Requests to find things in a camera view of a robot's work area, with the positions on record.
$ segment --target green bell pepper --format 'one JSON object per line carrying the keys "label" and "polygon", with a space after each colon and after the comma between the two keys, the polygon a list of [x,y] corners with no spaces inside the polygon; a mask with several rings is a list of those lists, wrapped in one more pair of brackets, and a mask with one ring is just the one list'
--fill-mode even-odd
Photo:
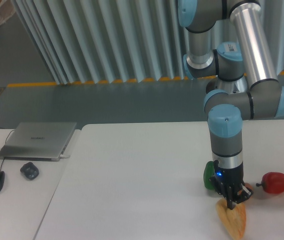
{"label": "green bell pepper", "polygon": [[213,161],[208,161],[204,169],[203,181],[204,181],[204,186],[209,190],[214,190],[212,183],[209,181],[209,178],[212,175],[214,175]]}

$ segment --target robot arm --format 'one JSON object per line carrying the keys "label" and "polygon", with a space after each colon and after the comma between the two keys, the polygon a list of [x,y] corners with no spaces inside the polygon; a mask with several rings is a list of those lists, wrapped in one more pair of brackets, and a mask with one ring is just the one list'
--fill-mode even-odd
{"label": "robot arm", "polygon": [[[217,75],[207,88],[204,111],[208,116],[215,190],[227,199],[229,209],[251,197],[244,186],[242,120],[284,116],[284,87],[277,80],[256,0],[179,0],[179,22],[189,31],[184,68],[189,78]],[[230,19],[238,42],[222,43],[211,50],[210,29]],[[226,86],[238,86],[231,91]]]}

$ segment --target silver arm tube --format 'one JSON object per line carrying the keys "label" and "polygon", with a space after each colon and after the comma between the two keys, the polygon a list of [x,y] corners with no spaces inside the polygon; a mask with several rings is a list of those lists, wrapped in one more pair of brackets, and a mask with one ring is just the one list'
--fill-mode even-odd
{"label": "silver arm tube", "polygon": [[213,62],[211,50],[211,31],[202,33],[188,33],[190,50],[187,63],[194,69],[204,69]]}
{"label": "silver arm tube", "polygon": [[260,10],[256,3],[245,3],[234,9],[230,16],[241,47],[249,87],[261,80],[277,79],[259,18]]}

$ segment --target laptop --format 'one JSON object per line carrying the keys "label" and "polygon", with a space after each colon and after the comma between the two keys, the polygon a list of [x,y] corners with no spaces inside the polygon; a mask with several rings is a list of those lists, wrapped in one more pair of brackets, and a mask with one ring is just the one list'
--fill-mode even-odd
{"label": "laptop", "polygon": [[59,161],[76,122],[22,122],[0,151],[0,159]]}

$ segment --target laptop logo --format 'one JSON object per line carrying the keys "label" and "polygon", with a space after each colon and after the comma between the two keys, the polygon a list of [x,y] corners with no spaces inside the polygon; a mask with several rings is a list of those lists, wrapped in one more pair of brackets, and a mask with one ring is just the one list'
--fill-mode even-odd
{"label": "laptop logo", "polygon": [[45,137],[43,137],[43,136],[32,136],[31,139],[32,140],[44,140]]}

